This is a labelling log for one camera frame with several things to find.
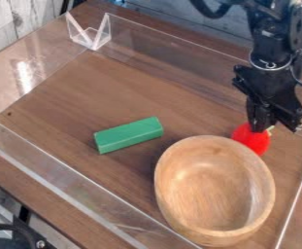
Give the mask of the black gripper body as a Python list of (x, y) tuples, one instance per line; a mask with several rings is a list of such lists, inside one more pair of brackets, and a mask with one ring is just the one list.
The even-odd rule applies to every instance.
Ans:
[(302, 60), (279, 71), (236, 65), (233, 72), (232, 84), (256, 105), (272, 106), (277, 122), (296, 132), (302, 125), (302, 104), (296, 94), (297, 80), (302, 74)]

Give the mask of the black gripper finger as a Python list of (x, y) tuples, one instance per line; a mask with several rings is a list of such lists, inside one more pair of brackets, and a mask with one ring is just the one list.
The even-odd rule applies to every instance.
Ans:
[(264, 132), (277, 123), (276, 111), (272, 106), (255, 105), (252, 111), (252, 130)]
[(255, 125), (257, 123), (257, 105), (251, 98), (247, 98), (245, 106), (248, 122)]

